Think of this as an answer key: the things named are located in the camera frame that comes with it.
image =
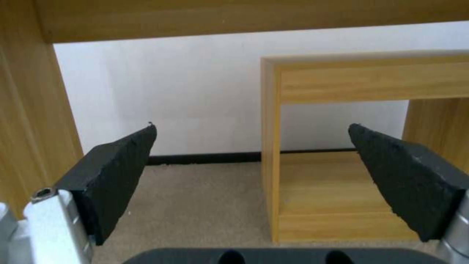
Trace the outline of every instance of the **beige carpet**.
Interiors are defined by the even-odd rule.
[[[281,247],[397,247],[433,252],[432,243],[343,242]],[[93,263],[122,263],[164,247],[272,247],[259,163],[148,166],[127,212]]]

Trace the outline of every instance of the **wooden shelf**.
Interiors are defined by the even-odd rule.
[[[409,99],[403,139],[469,171],[468,72],[468,51],[263,58],[262,183],[272,241],[417,239],[357,154],[281,155],[282,105]]]
[[[416,239],[357,153],[280,155],[280,242]]]

